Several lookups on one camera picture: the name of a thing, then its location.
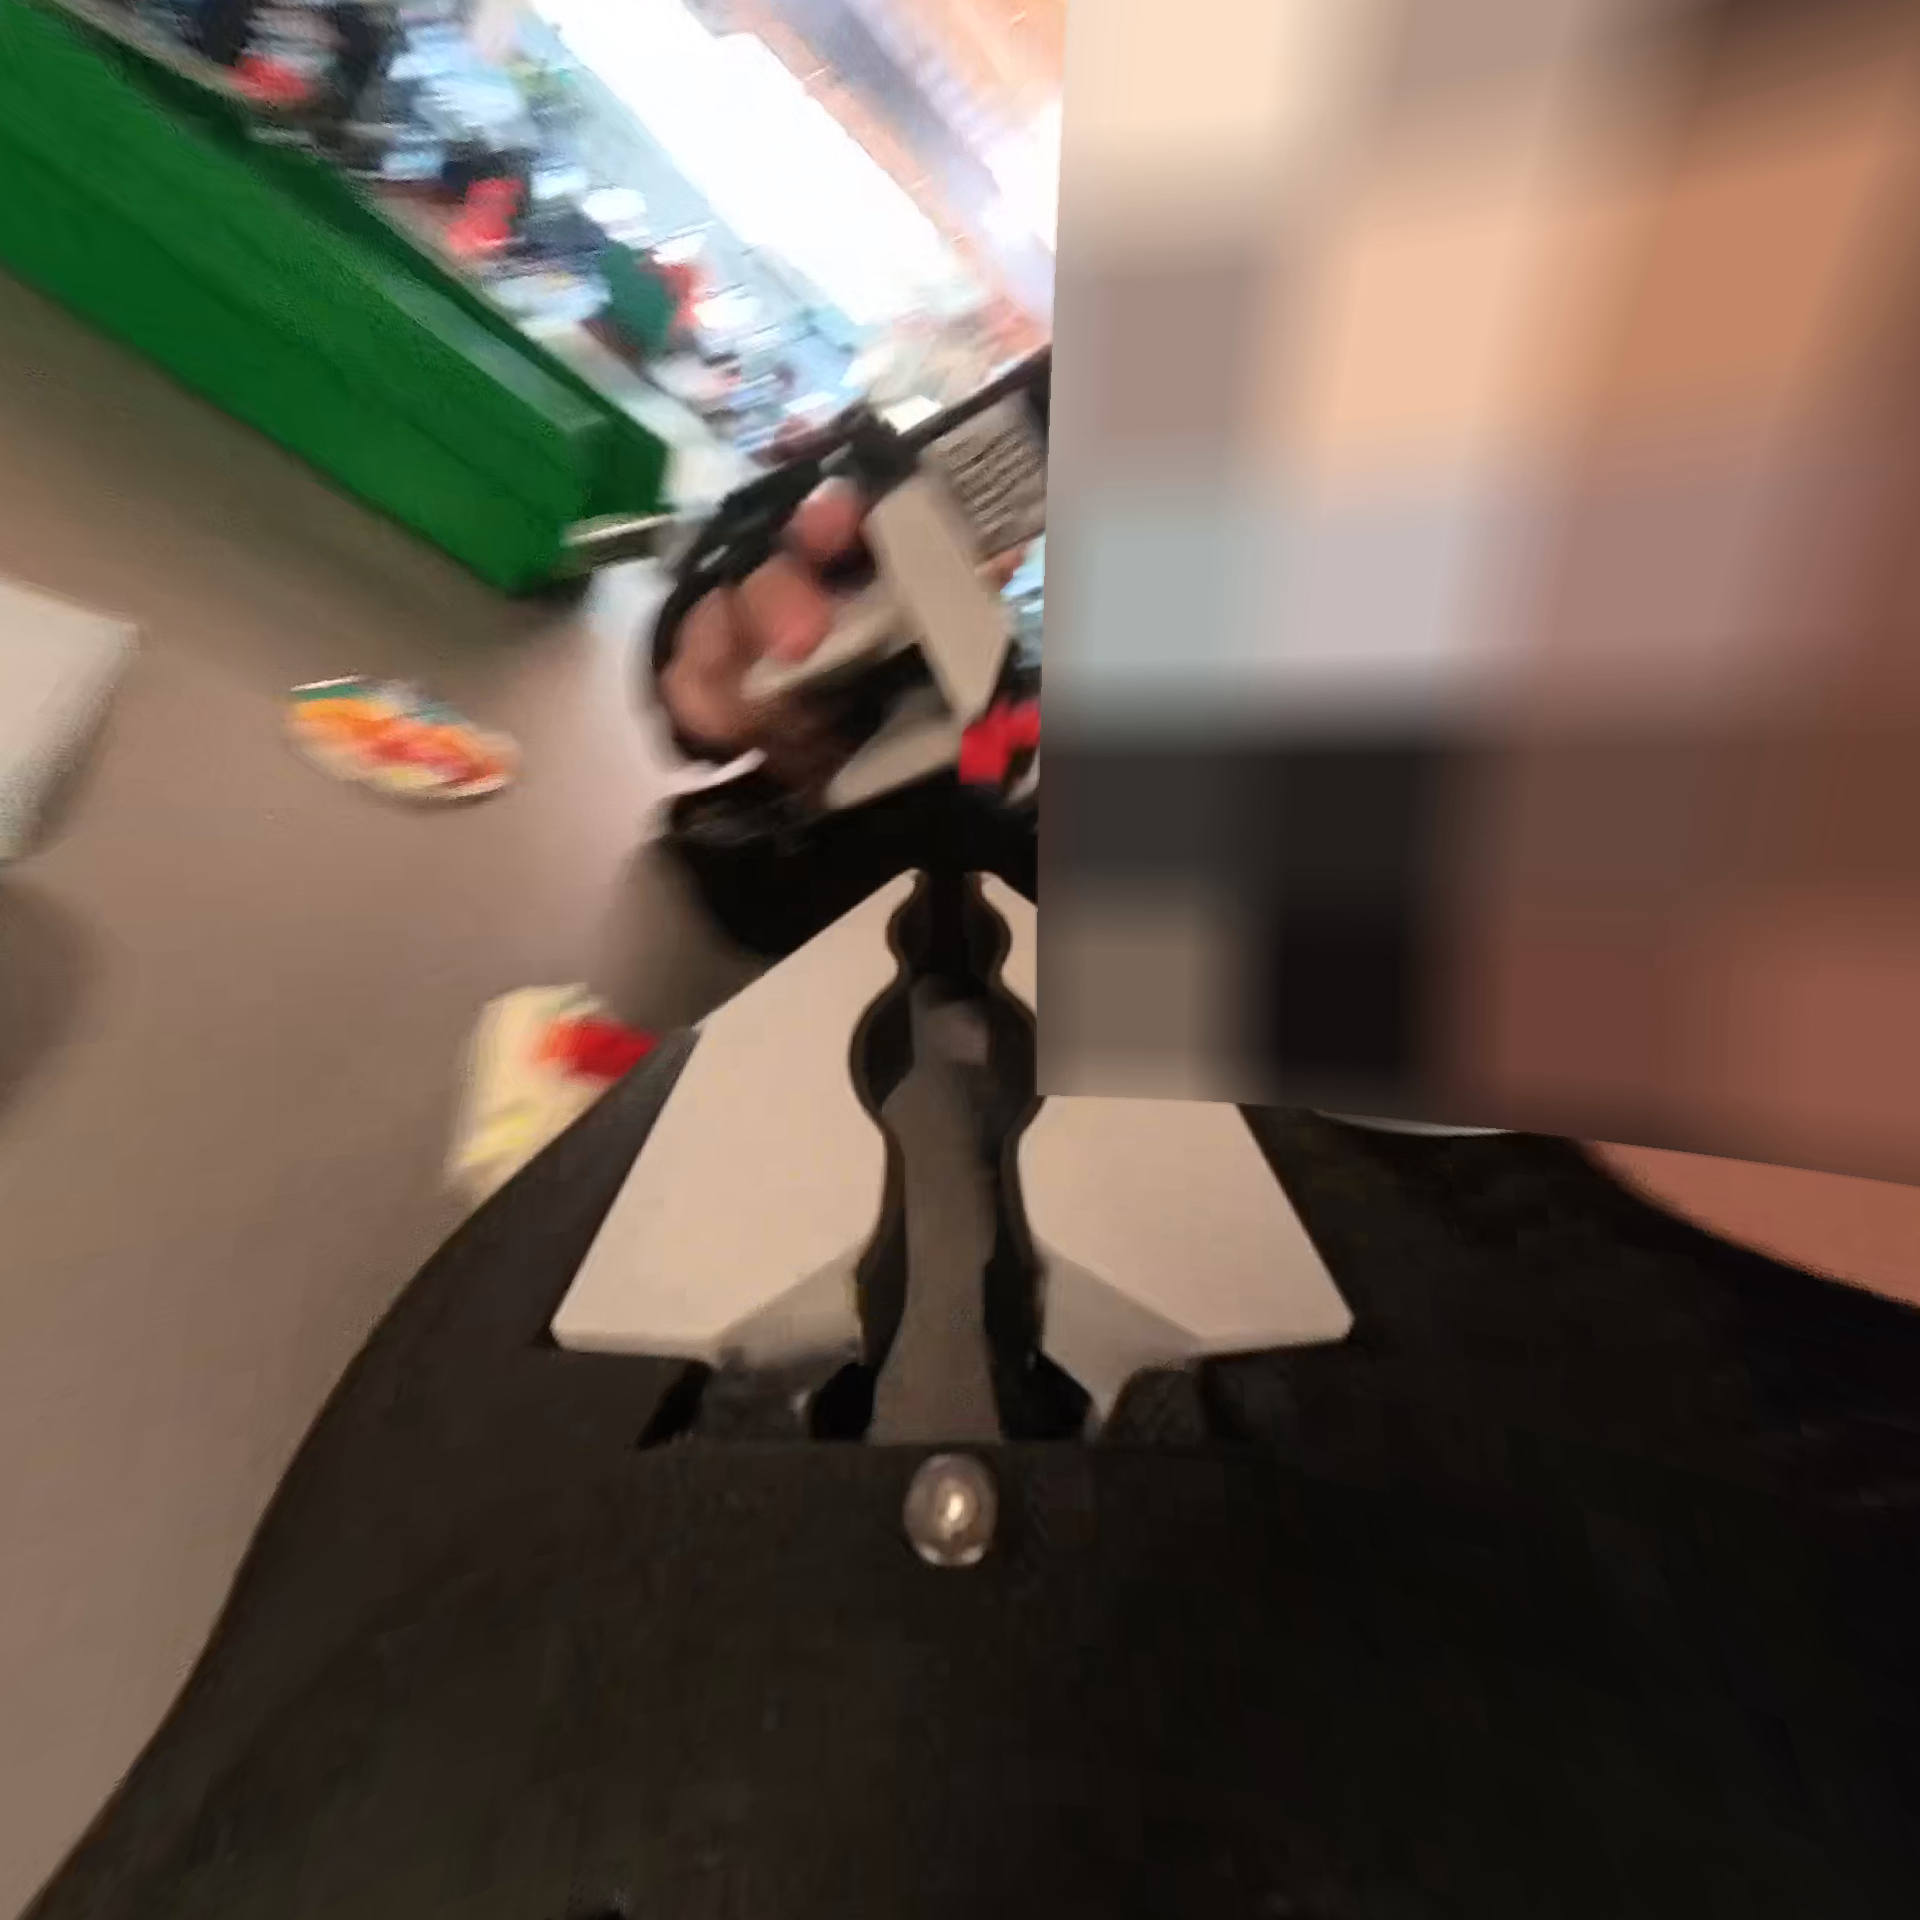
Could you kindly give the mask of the person's right hand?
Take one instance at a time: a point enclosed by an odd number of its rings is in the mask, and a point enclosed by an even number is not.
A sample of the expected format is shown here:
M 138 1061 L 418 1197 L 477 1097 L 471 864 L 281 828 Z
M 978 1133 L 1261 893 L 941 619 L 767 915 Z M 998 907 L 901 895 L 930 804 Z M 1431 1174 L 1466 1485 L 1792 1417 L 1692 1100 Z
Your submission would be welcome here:
M 871 560 L 866 517 L 869 500 L 850 481 L 815 486 L 767 560 L 684 615 L 655 692 L 663 718 L 694 750 L 718 760 L 757 753 L 800 793 L 831 776 L 844 750 L 826 721 L 800 696 L 753 696 L 750 677 L 762 657 L 798 663 L 829 638 L 852 596 L 841 579 Z

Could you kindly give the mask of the green plastic bin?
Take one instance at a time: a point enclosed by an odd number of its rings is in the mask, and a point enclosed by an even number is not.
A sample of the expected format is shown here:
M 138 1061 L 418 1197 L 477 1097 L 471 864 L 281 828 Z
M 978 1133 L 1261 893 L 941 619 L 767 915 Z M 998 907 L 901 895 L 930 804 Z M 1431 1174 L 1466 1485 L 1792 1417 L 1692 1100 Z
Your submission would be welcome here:
M 666 446 L 354 169 L 396 30 L 4 1 L 4 273 L 490 587 L 652 560 Z

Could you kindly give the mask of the white paper sheet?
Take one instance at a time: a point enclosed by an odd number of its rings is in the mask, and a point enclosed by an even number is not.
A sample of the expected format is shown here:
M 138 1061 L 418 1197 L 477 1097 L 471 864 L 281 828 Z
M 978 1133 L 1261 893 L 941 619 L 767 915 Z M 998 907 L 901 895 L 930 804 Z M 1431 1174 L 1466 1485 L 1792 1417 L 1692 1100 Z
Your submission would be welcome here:
M 124 617 L 2 580 L 4 869 L 58 830 L 134 657 Z

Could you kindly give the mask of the yellow and red packet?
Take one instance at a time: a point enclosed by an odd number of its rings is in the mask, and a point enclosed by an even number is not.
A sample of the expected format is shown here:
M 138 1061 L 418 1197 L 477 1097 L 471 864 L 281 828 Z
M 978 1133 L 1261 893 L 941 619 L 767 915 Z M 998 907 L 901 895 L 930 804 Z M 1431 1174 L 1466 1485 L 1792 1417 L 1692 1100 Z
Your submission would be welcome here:
M 620 1021 L 584 987 L 526 987 L 490 998 L 463 1055 L 448 1189 L 469 1208 L 485 1205 L 655 1045 L 655 1033 Z

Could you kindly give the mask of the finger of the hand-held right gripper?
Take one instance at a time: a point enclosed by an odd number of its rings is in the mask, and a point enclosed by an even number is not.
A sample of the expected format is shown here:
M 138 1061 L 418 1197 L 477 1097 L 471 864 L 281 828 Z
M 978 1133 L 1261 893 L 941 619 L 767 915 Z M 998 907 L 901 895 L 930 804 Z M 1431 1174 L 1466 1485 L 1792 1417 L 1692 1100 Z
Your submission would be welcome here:
M 844 704 L 829 733 L 838 759 L 820 809 L 846 811 L 956 771 L 970 719 L 938 704 Z
M 982 580 L 970 533 L 930 480 L 880 494 L 863 520 L 872 580 L 831 619 L 826 638 L 800 660 L 760 657 L 748 696 L 767 704 L 874 680 L 885 669 L 930 684 L 934 710 L 961 727 L 990 704 L 1009 630 Z

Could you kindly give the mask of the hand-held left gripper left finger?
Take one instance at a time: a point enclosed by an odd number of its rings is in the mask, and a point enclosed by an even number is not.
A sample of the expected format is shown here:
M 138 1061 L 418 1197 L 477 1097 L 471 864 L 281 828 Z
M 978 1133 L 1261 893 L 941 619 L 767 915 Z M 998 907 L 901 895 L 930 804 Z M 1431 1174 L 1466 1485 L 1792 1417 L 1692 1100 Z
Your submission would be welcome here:
M 890 1144 L 857 1041 L 902 982 L 902 873 L 693 1029 L 550 1318 L 568 1352 L 712 1371 L 872 1367 Z

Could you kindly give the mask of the colourful round plastic bag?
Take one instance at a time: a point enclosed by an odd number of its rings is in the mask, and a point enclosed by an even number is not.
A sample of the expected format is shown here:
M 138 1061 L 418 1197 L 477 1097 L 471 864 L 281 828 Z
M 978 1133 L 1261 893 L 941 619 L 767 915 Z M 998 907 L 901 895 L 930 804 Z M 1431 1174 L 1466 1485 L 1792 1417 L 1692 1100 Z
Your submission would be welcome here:
M 511 735 L 397 680 L 296 685 L 285 696 L 281 731 L 292 752 L 325 776 L 407 804 L 490 799 L 520 771 Z

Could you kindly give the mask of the red lego piece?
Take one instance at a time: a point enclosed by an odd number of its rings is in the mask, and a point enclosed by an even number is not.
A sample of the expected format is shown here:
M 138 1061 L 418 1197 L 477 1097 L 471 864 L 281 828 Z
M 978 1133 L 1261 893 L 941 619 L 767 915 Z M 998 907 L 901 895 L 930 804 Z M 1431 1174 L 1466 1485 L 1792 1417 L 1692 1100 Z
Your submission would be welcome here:
M 1039 699 L 1000 699 L 961 733 L 956 779 L 976 793 L 1009 798 L 1039 753 Z

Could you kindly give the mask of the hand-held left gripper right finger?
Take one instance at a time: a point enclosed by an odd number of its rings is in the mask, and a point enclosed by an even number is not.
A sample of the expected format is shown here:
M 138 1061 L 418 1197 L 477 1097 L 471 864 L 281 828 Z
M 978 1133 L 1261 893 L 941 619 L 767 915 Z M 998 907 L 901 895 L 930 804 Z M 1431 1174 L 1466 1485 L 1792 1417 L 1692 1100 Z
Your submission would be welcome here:
M 1352 1310 L 1232 1104 L 1044 1094 L 1038 909 L 970 878 L 990 1035 L 982 1321 L 1005 1422 L 1103 1422 L 1130 1381 L 1327 1345 Z

